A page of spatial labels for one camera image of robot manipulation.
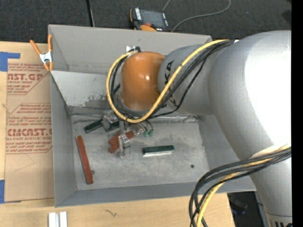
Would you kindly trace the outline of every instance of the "cardboard sheet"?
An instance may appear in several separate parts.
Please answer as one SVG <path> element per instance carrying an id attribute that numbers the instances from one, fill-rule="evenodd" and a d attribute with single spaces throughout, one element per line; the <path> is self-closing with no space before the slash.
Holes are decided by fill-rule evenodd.
<path id="1" fill-rule="evenodd" d="M 37 45 L 42 53 L 47 52 L 46 44 Z M 6 121 L 4 200 L 51 198 L 50 73 L 30 43 L 0 42 L 0 52 L 19 54 L 19 59 L 8 58 L 7 73 L 2 72 L 7 75 L 7 99 L 0 111 Z"/>

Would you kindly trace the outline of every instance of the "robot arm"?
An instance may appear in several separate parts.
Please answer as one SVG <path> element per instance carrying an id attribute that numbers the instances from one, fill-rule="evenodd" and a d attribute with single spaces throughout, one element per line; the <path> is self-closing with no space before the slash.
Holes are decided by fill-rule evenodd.
<path id="1" fill-rule="evenodd" d="M 169 79 L 179 70 L 179 65 L 183 65 L 185 58 L 202 47 L 203 45 L 180 48 L 164 59 L 159 55 L 149 58 L 161 63 L 160 67 L 152 63 L 159 71 L 160 92 L 168 88 Z M 135 58 L 133 60 L 136 68 L 132 69 L 132 65 L 128 65 L 127 69 L 142 77 L 138 88 L 140 84 L 147 83 L 141 85 L 142 88 L 155 90 L 154 78 L 145 80 L 150 75 L 154 77 L 154 73 L 149 72 L 147 76 L 140 74 L 141 68 L 136 65 Z M 290 31 L 261 33 L 227 46 L 214 47 L 207 60 L 200 62 L 200 67 L 189 71 L 188 65 L 193 60 L 195 57 L 187 61 L 178 74 L 178 77 L 187 74 L 186 80 L 181 81 L 174 92 L 169 87 L 169 107 L 184 114 L 214 114 L 240 160 L 248 159 L 272 146 L 278 148 L 290 144 Z M 125 101 L 132 98 L 133 90 L 126 90 L 128 75 L 122 74 L 121 78 L 124 79 L 121 92 L 124 92 Z M 149 98 L 140 98 L 137 98 L 134 107 L 130 106 L 131 103 L 125 105 L 123 100 L 118 104 L 129 113 L 144 115 L 146 111 L 141 106 L 147 105 L 146 100 L 151 105 L 155 101 L 159 102 L 154 94 Z M 176 105 L 175 102 L 180 101 L 183 104 Z M 251 176 L 270 226 L 292 226 L 291 171 L 289 158 Z"/>

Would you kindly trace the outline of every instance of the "metal bracket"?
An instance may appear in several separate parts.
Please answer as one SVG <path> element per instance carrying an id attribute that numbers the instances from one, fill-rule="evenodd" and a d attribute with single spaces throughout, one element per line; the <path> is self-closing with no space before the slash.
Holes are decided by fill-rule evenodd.
<path id="1" fill-rule="evenodd" d="M 67 227 L 67 212 L 49 213 L 48 227 Z"/>

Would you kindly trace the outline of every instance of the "small object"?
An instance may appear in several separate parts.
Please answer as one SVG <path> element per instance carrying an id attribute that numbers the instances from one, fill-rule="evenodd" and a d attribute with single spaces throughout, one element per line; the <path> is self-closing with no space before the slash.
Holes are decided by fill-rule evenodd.
<path id="1" fill-rule="evenodd" d="M 112 137 L 108 143 L 110 144 L 110 147 L 108 148 L 108 151 L 113 154 L 120 148 L 119 144 L 119 138 L 121 139 L 121 147 L 122 148 L 128 148 L 130 147 L 130 144 L 127 145 L 129 140 L 134 137 L 134 132 L 133 131 L 128 131 L 125 134 L 120 135 L 120 133 L 116 134 L 114 137 Z"/>
<path id="2" fill-rule="evenodd" d="M 67 212 L 49 213 L 48 227 L 67 227 Z"/>
<path id="3" fill-rule="evenodd" d="M 92 132 L 92 131 L 94 131 L 94 130 L 96 130 L 96 129 L 98 129 L 98 128 L 101 128 L 101 127 L 103 126 L 102 120 L 103 120 L 103 119 L 100 119 L 100 120 L 98 120 L 98 121 L 95 121 L 95 122 L 93 122 L 93 123 L 91 123 L 91 124 L 85 126 L 85 127 L 84 127 L 85 133 L 90 133 L 90 132 Z"/>
<path id="4" fill-rule="evenodd" d="M 81 135 L 76 137 L 76 142 L 77 142 L 77 147 L 78 147 L 78 151 L 79 151 L 79 155 L 80 155 L 80 159 L 81 159 L 81 163 L 82 163 L 84 176 L 86 179 L 86 184 L 92 184 L 92 183 L 94 183 L 93 174 L 92 174 L 90 166 L 89 166 L 89 159 L 87 157 L 83 138 Z"/>
<path id="5" fill-rule="evenodd" d="M 167 146 L 152 146 L 143 148 L 143 156 L 158 156 L 158 155 L 166 155 L 171 154 L 175 150 L 173 145 Z"/>
<path id="6" fill-rule="evenodd" d="M 163 12 L 131 8 L 130 20 L 136 30 L 171 31 L 166 15 Z"/>
<path id="7" fill-rule="evenodd" d="M 53 37 L 52 35 L 48 35 L 47 42 L 48 42 L 48 53 L 41 54 L 38 46 L 35 44 L 33 40 L 29 41 L 31 45 L 33 46 L 36 53 L 40 56 L 41 61 L 43 62 L 43 65 L 47 71 L 53 70 Z"/>
<path id="8" fill-rule="evenodd" d="M 109 111 L 103 115 L 103 127 L 106 132 L 119 128 L 119 118 L 113 111 Z"/>
<path id="9" fill-rule="evenodd" d="M 153 130 L 150 130 L 149 132 L 148 132 L 148 135 L 151 137 L 151 136 L 153 136 Z"/>

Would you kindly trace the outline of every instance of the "black cable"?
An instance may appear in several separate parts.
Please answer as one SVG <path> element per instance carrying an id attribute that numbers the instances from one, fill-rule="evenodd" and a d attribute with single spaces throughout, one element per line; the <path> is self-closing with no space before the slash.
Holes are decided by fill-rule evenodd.
<path id="1" fill-rule="evenodd" d="M 113 95 L 115 95 L 116 94 L 116 92 L 119 90 L 119 88 L 120 88 L 120 83 L 115 87 L 115 89 L 114 89 L 114 94 Z"/>
<path id="2" fill-rule="evenodd" d="M 118 89 L 117 89 L 117 87 L 114 89 L 114 85 L 115 85 L 116 75 L 117 75 L 118 70 L 121 67 L 121 65 L 122 65 L 123 62 L 124 62 L 124 59 L 122 59 L 122 60 L 119 61 L 119 63 L 115 67 L 114 73 L 111 76 L 110 95 L 111 95 L 112 99 L 113 99 L 114 94 L 120 88 L 120 84 L 118 85 L 119 86 Z"/>
<path id="3" fill-rule="evenodd" d="M 196 187 L 195 187 L 195 189 L 194 189 L 194 191 L 191 195 L 191 198 L 190 198 L 190 201 L 189 201 L 189 214 L 192 215 L 192 207 L 193 207 L 193 200 L 194 199 L 195 199 L 195 204 L 197 206 L 196 201 L 197 201 L 198 191 L 203 187 L 203 185 L 207 184 L 208 182 L 210 182 L 210 181 L 212 181 L 216 178 L 222 177 L 222 176 L 226 176 L 226 175 L 236 173 L 236 172 L 252 170 L 252 169 L 260 166 L 260 164 L 255 165 L 255 166 L 244 166 L 244 167 L 240 167 L 240 168 L 227 170 L 225 172 L 217 173 L 216 175 L 213 175 L 213 176 L 210 176 L 210 175 L 214 174 L 215 172 L 221 171 L 224 168 L 225 169 L 230 168 L 229 166 L 234 167 L 234 166 L 239 165 L 239 164 L 245 165 L 245 164 L 249 164 L 249 163 L 252 163 L 252 162 L 258 162 L 258 161 L 261 161 L 261 160 L 272 159 L 274 157 L 280 156 L 281 154 L 289 153 L 290 151 L 291 151 L 291 149 L 288 148 L 288 149 L 285 149 L 285 150 L 281 150 L 280 152 L 275 152 L 275 153 L 272 153 L 272 154 L 268 154 L 266 156 L 256 157 L 256 158 L 253 158 L 253 159 L 248 159 L 248 160 L 239 161 L 239 162 L 236 162 L 236 163 L 227 164 L 227 165 L 218 167 L 218 168 L 206 173 L 202 178 L 200 178 L 200 180 L 196 184 Z"/>
<path id="4" fill-rule="evenodd" d="M 204 66 L 204 64 L 205 64 L 205 61 L 206 61 L 206 59 L 203 61 L 203 64 L 201 65 L 201 67 L 199 68 L 199 70 L 197 71 L 197 73 L 194 75 L 193 79 L 190 81 L 190 83 L 189 83 L 189 85 L 187 86 L 187 88 L 186 88 L 186 90 L 185 90 L 185 92 L 184 92 L 184 94 L 183 94 L 183 96 L 182 96 L 182 98 L 181 98 L 179 104 L 177 105 L 177 107 L 176 107 L 173 111 L 170 111 L 170 112 L 167 112 L 167 113 L 163 113 L 163 114 L 161 113 L 161 114 L 158 114 L 158 115 L 151 116 L 150 119 L 153 119 L 153 118 L 156 118 L 156 117 L 160 117 L 160 116 L 165 116 L 165 115 L 168 115 L 168 114 L 172 114 L 172 113 L 174 113 L 175 111 L 177 111 L 177 110 L 181 107 L 181 105 L 182 105 L 182 103 L 183 103 L 183 100 L 184 100 L 184 98 L 185 98 L 185 96 L 186 96 L 188 90 L 191 88 L 191 86 L 193 85 L 195 79 L 197 78 L 197 76 L 199 75 L 200 71 L 202 70 L 202 68 L 203 68 L 203 66 Z"/>
<path id="5" fill-rule="evenodd" d="M 90 8 L 89 0 L 86 0 L 86 6 L 87 6 L 87 11 L 89 13 L 89 23 L 90 23 L 90 26 L 91 27 L 95 27 L 95 22 L 94 22 L 94 19 L 93 19 L 93 14 L 92 14 L 92 11 L 91 11 L 91 8 Z"/>
<path id="6" fill-rule="evenodd" d="M 246 172 L 246 173 L 237 175 L 237 176 L 232 177 L 232 178 L 229 178 L 229 179 L 225 179 L 225 180 L 219 181 L 218 183 L 216 183 L 216 184 L 214 184 L 212 187 L 210 187 L 210 188 L 203 194 L 203 197 L 202 197 L 202 199 L 200 200 L 200 202 L 199 202 L 199 204 L 198 204 L 198 206 L 197 206 L 195 212 L 190 216 L 190 217 L 191 217 L 191 224 L 190 224 L 190 225 L 191 225 L 191 226 L 193 225 L 194 227 L 196 227 L 196 223 L 194 222 L 194 218 L 195 218 L 196 214 L 199 212 L 200 207 L 201 207 L 203 201 L 205 200 L 205 197 L 207 196 L 207 194 L 208 194 L 215 186 L 217 186 L 217 185 L 219 185 L 219 184 L 222 184 L 222 183 L 224 183 L 224 182 L 227 182 L 227 181 L 231 181 L 231 180 L 238 179 L 238 178 L 241 178 L 241 177 L 244 177 L 244 176 L 248 176 L 248 175 L 253 174 L 253 173 L 256 173 L 256 172 L 258 172 L 258 171 L 260 171 L 260 170 L 262 170 L 262 169 L 264 169 L 264 168 L 266 168 L 266 167 L 268 167 L 268 166 L 270 166 L 270 165 L 272 165 L 272 164 L 276 164 L 276 163 L 278 163 L 278 162 L 284 161 L 284 160 L 286 160 L 286 159 L 288 159 L 288 158 L 291 157 L 291 149 L 287 149 L 287 151 L 288 151 L 288 153 L 281 154 L 280 156 L 277 156 L 277 157 L 274 158 L 274 159 L 270 159 L 269 161 L 267 161 L 267 162 L 265 162 L 265 163 L 263 163 L 263 164 L 257 165 L 257 166 L 256 166 L 256 169 L 254 169 L 254 170 L 248 171 L 248 172 Z"/>
<path id="7" fill-rule="evenodd" d="M 153 112 L 153 114 L 149 117 L 149 119 L 152 118 L 156 118 L 156 117 L 160 117 L 160 116 L 164 116 L 164 115 L 168 115 L 171 114 L 173 112 L 175 112 L 176 110 L 178 110 L 189 90 L 189 88 L 192 86 L 192 84 L 194 83 L 196 77 L 198 76 L 199 72 L 201 71 L 206 59 L 208 58 L 208 56 L 210 56 L 211 54 L 213 54 L 214 52 L 216 52 L 219 49 L 222 49 L 223 47 L 229 46 L 231 44 L 233 44 L 234 41 L 223 41 L 220 42 L 218 44 L 214 44 L 213 46 L 210 46 L 208 48 L 206 48 L 205 50 L 203 50 L 201 54 L 199 54 L 197 56 L 197 58 L 189 65 L 189 67 L 187 68 L 187 70 L 182 74 L 182 76 L 180 77 L 180 79 L 175 83 L 174 87 L 169 91 L 168 95 L 163 99 L 162 103 L 155 109 L 155 111 Z M 182 96 L 182 99 L 179 103 L 179 105 L 177 105 L 176 109 L 168 112 L 168 113 L 163 113 L 163 114 L 159 114 L 159 115 L 154 115 L 155 113 L 157 113 L 166 103 L 167 101 L 171 98 L 172 94 L 177 90 L 177 88 L 180 86 L 180 84 L 185 80 L 185 78 L 192 72 L 192 70 L 199 65 L 201 62 L 203 62 L 201 68 L 199 69 L 198 73 L 193 77 L 192 81 L 190 82 L 189 86 L 186 88 L 185 93 Z"/>

